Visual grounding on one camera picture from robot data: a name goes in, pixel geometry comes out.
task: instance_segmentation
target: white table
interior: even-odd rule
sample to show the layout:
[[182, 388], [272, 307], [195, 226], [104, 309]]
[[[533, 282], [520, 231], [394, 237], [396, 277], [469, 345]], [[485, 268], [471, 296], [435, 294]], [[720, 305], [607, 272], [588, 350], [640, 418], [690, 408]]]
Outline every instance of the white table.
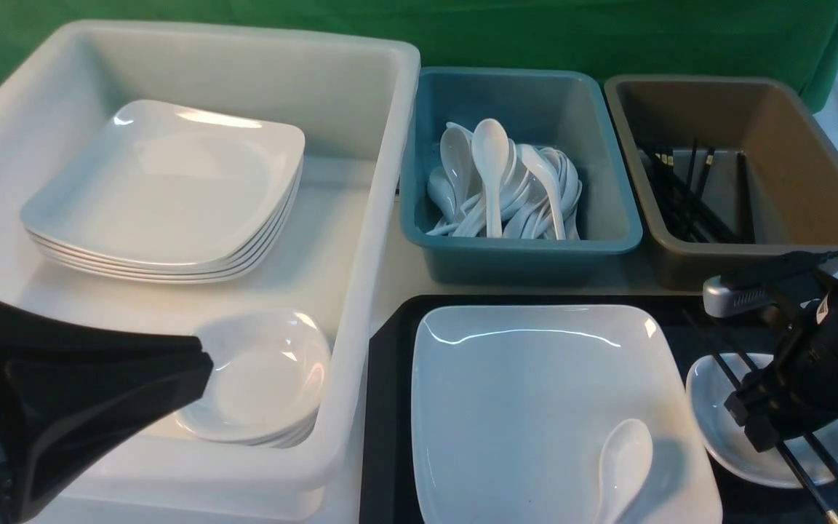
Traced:
[[[838, 100], [829, 97], [817, 120], [828, 133], [838, 148]], [[495, 294], [505, 293], [507, 289], [471, 286], [443, 286], [429, 278], [423, 262], [422, 252], [411, 245], [399, 230], [399, 207], [394, 209], [386, 240], [386, 253], [383, 259], [383, 273], [375, 299], [373, 328], [379, 328], [399, 305], [416, 295], [428, 294]], [[515, 293], [532, 291], [513, 288]], [[542, 293], [566, 293], [570, 290], [539, 290]], [[649, 266], [642, 252], [625, 256], [609, 264], [596, 273], [591, 284], [578, 289], [580, 295], [658, 295], [668, 291], [658, 286], [653, 279]], [[306, 524], [355, 524], [358, 522], [360, 500], [360, 470], [362, 470], [362, 447], [364, 441], [364, 408], [359, 405], [346, 460], [342, 471], [326, 489], [325, 501], [320, 509]], [[138, 507], [131, 504], [106, 503], [60, 497], [53, 501], [42, 514], [34, 520], [35, 524], [266, 524], [262, 520], [233, 515], [212, 515], [177, 510], [172, 508]]]

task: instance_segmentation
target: green backdrop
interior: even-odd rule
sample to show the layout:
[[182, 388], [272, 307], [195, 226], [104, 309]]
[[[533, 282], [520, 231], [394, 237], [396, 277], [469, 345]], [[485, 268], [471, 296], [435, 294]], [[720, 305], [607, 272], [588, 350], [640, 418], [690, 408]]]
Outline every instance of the green backdrop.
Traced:
[[838, 0], [0, 0], [0, 83], [84, 17], [405, 40], [424, 66], [770, 76], [814, 111], [838, 67]]

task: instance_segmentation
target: white bowl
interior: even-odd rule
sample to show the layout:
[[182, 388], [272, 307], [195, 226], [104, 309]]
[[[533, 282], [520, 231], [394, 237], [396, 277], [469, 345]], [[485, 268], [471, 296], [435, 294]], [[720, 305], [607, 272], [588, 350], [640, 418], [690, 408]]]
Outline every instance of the white bowl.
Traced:
[[428, 524], [591, 522], [599, 452], [625, 418], [646, 422], [655, 458], [623, 521], [719, 524], [711, 464], [648, 313], [452, 306], [419, 325], [412, 463]]
[[136, 100], [25, 203], [21, 221], [104, 258], [214, 263], [279, 211], [305, 144], [288, 124]]
[[305, 313], [270, 309], [219, 319], [196, 331], [214, 368], [206, 392], [177, 422], [215, 442], [289, 437], [322, 400], [329, 342]]
[[[760, 368], [772, 361], [772, 355], [749, 356]], [[737, 354], [723, 354], [722, 358], [740, 380], [749, 371], [748, 366]], [[733, 416], [724, 407], [726, 397], [732, 391], [733, 385], [711, 356], [694, 362], [687, 373], [687, 398], [694, 409], [709, 454], [719, 465], [742, 480], [768, 485], [771, 488], [801, 488], [801, 483], [794, 473], [791, 473], [791, 468], [777, 450], [759, 453], [752, 447], [743, 429], [735, 423]], [[815, 435], [838, 462], [838, 421], [815, 432]], [[835, 480], [804, 438], [789, 440], [787, 444], [815, 483], [826, 484]]]

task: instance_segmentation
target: white plastic bin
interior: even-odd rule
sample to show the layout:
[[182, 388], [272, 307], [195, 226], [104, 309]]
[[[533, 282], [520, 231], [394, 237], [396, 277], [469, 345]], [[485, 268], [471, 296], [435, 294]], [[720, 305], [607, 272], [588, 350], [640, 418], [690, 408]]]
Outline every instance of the white plastic bin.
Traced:
[[[296, 306], [335, 342], [316, 427], [303, 444], [214, 444], [165, 420], [87, 471], [70, 487], [74, 496], [280, 520], [317, 510], [351, 432], [418, 72], [418, 51], [399, 42], [79, 21], [54, 33], [0, 87], [0, 301], [68, 322], [160, 333], [189, 333], [257, 306]], [[137, 99], [286, 122], [306, 133], [296, 205], [251, 275], [216, 285], [140, 285], [46, 262], [26, 238], [20, 206]]]

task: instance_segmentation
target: white ceramic spoon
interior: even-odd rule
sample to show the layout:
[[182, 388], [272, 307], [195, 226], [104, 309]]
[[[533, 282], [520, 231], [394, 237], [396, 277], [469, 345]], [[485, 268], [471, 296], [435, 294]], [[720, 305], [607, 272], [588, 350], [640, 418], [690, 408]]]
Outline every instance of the white ceramic spoon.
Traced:
[[[512, 202], [501, 202], [501, 220], [508, 220], [509, 218], [512, 218], [512, 216], [515, 216], [516, 213], [519, 212], [519, 209], [522, 209], [522, 206], [525, 206], [526, 200], [529, 199], [529, 192], [531, 191], [530, 186], [531, 185], [529, 183], [521, 186], [521, 191], [516, 194]], [[486, 223], [483, 218], [483, 209], [475, 209], [472, 210], [471, 213], [468, 213], [468, 217], [463, 220], [462, 225], [452, 233], [452, 236], [475, 237], [478, 236], [479, 232], [482, 231], [485, 226]]]
[[519, 211], [516, 211], [516, 215], [513, 215], [513, 218], [510, 218], [506, 227], [503, 228], [503, 238], [521, 239], [522, 230], [525, 229], [530, 215], [538, 213], [548, 200], [548, 194], [539, 183], [530, 183], [529, 190], [529, 198], [526, 199], [525, 205], [519, 208]]
[[529, 219], [526, 220], [526, 225], [522, 228], [522, 235], [519, 238], [522, 239], [534, 239], [538, 238], [538, 235], [535, 234], [535, 228], [538, 227], [539, 223], [542, 223], [542, 220], [545, 219], [546, 216], [546, 206], [542, 205], [538, 209], [538, 212], [532, 213], [529, 215]]
[[559, 175], [558, 170], [548, 163], [548, 160], [542, 157], [535, 147], [529, 146], [528, 143], [522, 143], [516, 147], [519, 158], [526, 166], [526, 169], [535, 176], [535, 179], [541, 183], [548, 194], [548, 206], [551, 213], [552, 225], [555, 229], [555, 239], [563, 241], [564, 239], [564, 218], [562, 218], [562, 195], [559, 192]]
[[484, 201], [487, 208], [487, 236], [498, 239], [503, 236], [503, 222], [500, 219], [500, 188], [503, 174], [509, 162], [509, 136], [494, 119], [482, 120], [474, 130], [471, 140], [471, 156], [483, 183]]
[[[500, 188], [500, 219], [508, 220], [519, 211], [524, 202], [519, 202], [516, 207], [508, 206], [514, 205], [518, 202], [519, 195], [526, 189], [529, 183], [529, 173], [525, 166], [516, 162], [516, 146], [513, 140], [509, 141], [509, 161], [506, 163], [506, 169], [503, 171], [503, 185]], [[466, 213], [465, 219], [462, 220], [462, 225], [458, 227], [453, 236], [467, 237], [476, 236], [470, 235], [472, 231], [479, 231], [480, 228], [486, 226], [487, 223], [487, 203], [486, 199], [478, 199], [474, 207]]]
[[[574, 239], [575, 241], [579, 241], [581, 239], [580, 234], [578, 233], [578, 226], [576, 226], [576, 220], [578, 219], [578, 202], [581, 199], [581, 193], [584, 191], [584, 185], [581, 183], [580, 180], [576, 180], [573, 183], [575, 190], [573, 190], [573, 206], [572, 211], [569, 213], [565, 213], [564, 219], [564, 229], [567, 231], [567, 235], [569, 239]], [[554, 232], [552, 232], [552, 228], [554, 226], [551, 223], [546, 223], [546, 234], [551, 235], [550, 238], [554, 238]]]
[[645, 422], [627, 418], [599, 452], [599, 503], [594, 524], [616, 524], [652, 469], [652, 435]]
[[[448, 175], [448, 180], [455, 189], [457, 202], [464, 202], [468, 199], [471, 179], [478, 176], [474, 169], [474, 160], [471, 158], [471, 140], [462, 132], [462, 128], [446, 127], [440, 146], [445, 175]], [[457, 212], [459, 215], [462, 213], [460, 208]]]
[[[584, 188], [584, 185], [581, 183], [580, 179], [578, 178], [578, 169], [575, 168], [575, 164], [571, 162], [571, 159], [568, 159], [567, 156], [562, 154], [562, 165], [564, 165], [564, 169], [562, 170], [562, 179], [564, 182], [562, 183], [562, 220], [568, 219], [573, 213], [575, 212], [576, 207], [578, 206], [578, 200], [581, 199], [581, 192]], [[546, 223], [545, 228], [539, 226], [539, 230], [546, 230], [549, 224]]]
[[446, 223], [449, 223], [455, 222], [455, 213], [458, 211], [460, 200], [456, 198], [455, 189], [448, 181], [445, 173], [445, 169], [433, 169], [428, 176], [426, 192], [428, 192], [428, 198], [442, 210], [442, 218], [445, 219]]
[[564, 172], [568, 185], [571, 185], [575, 181], [578, 182], [578, 190], [575, 191], [573, 196], [569, 196], [570, 200], [565, 200], [562, 196], [562, 215], [565, 218], [569, 218], [575, 212], [575, 209], [578, 209], [578, 200], [581, 199], [581, 189], [584, 188], [584, 183], [581, 183], [581, 179], [578, 176], [578, 168], [575, 168], [575, 163], [571, 162], [571, 159], [567, 158], [567, 156], [564, 158], [564, 162], [567, 165]]

